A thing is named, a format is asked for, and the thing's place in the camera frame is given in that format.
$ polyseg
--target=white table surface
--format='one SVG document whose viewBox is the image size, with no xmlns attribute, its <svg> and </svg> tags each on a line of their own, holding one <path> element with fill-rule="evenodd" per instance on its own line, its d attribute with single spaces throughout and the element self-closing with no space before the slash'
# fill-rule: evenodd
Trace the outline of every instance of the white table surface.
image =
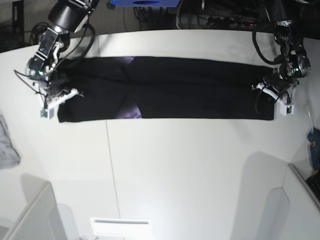
<svg viewBox="0 0 320 240">
<path fill-rule="evenodd" d="M 272 35 L 258 34 L 258 42 L 272 59 Z M 71 209 L 80 236 L 89 240 L 94 239 L 89 217 L 152 219 L 157 240 L 254 239 L 266 196 L 283 185 L 287 163 L 294 163 L 305 177 L 310 174 L 303 105 L 310 101 L 320 127 L 320 44 L 304 42 L 313 71 L 301 80 L 295 114 L 284 117 L 277 112 L 274 121 L 133 119 L 59 124 L 56 118 L 39 118 L 38 97 L 13 73 L 13 69 L 24 71 L 37 47 L 0 54 L 0 113 L 22 158 L 20 166 L 0 171 L 0 193 L 8 196 L 0 200 L 0 217 L 14 219 L 24 207 L 21 176 L 28 173 L 52 182 L 57 202 Z M 265 65 L 250 32 L 222 30 L 102 35 L 88 56 L 166 56 Z M 8 180 L 10 188 L 4 184 Z M 234 229 L 237 216 L 243 221 L 241 229 Z"/>
</svg>

